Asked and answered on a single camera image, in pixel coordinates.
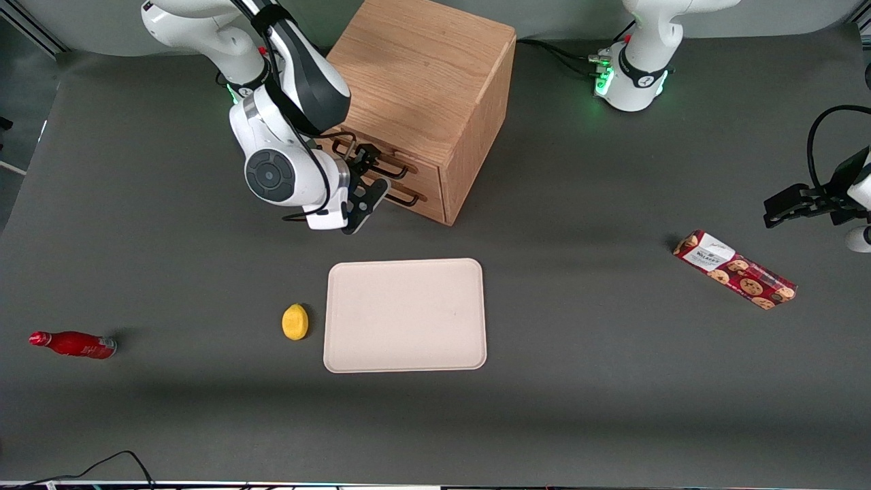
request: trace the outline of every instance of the red bottle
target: red bottle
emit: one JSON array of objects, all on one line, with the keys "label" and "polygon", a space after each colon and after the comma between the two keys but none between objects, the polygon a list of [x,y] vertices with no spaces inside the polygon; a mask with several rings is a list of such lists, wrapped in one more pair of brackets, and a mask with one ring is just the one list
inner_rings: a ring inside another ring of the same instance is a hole
[{"label": "red bottle", "polygon": [[97,337],[82,332],[33,332],[30,343],[45,346],[63,356],[106,359],[118,348],[109,337]]}]

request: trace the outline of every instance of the cookie box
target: cookie box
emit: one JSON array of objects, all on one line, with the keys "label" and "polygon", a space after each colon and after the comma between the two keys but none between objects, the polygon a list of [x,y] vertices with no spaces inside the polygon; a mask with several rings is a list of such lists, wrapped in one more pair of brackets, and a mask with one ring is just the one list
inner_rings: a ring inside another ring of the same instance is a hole
[{"label": "cookie box", "polygon": [[763,310],[795,298],[795,284],[737,254],[702,230],[687,236],[674,254]]}]

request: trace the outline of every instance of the beige plastic tray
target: beige plastic tray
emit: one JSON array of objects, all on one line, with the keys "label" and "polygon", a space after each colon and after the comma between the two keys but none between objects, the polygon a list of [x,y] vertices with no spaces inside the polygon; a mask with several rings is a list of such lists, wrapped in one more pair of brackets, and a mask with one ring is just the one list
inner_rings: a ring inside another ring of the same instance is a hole
[{"label": "beige plastic tray", "polygon": [[330,270],[324,337],[330,371],[471,370],[486,360],[477,261],[351,262]]}]

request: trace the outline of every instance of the lemon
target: lemon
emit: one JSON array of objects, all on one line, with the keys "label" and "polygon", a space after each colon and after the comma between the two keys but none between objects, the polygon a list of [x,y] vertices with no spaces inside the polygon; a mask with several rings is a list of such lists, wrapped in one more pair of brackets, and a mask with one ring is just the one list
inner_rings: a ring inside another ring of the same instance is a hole
[{"label": "lemon", "polygon": [[281,329],[291,340],[302,340],[308,333],[308,314],[301,304],[292,305],[281,317]]}]

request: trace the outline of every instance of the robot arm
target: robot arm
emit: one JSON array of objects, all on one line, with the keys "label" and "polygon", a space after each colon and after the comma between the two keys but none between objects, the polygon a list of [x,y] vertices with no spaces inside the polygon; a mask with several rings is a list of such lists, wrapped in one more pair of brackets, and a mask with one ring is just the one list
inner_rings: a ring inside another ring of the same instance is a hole
[{"label": "robot arm", "polygon": [[[836,105],[826,109],[811,125],[807,135],[807,169],[812,186],[793,184],[765,201],[766,228],[801,217],[828,214],[835,226],[854,219],[871,223],[871,146],[844,160],[827,184],[820,183],[814,162],[814,139],[820,123],[840,111],[871,114],[871,107]],[[871,252],[871,226],[847,234],[847,246],[856,252]]]},{"label": "robot arm", "polygon": [[[244,31],[229,25],[240,15],[263,37],[269,62]],[[209,57],[242,99],[231,108],[230,123],[255,195],[301,207],[286,220],[304,217],[312,229],[359,229],[389,183],[367,186],[360,178],[378,156],[372,146],[339,160],[308,144],[345,120],[351,94],[286,10],[274,0],[151,0],[142,18],[161,43]]]},{"label": "robot arm", "polygon": [[[591,61],[600,64],[595,95],[621,111],[645,109],[662,92],[666,66],[684,39],[684,26],[674,18],[714,12],[740,0],[623,0],[638,27],[631,41],[617,41]],[[611,60],[618,62],[611,67]]]}]

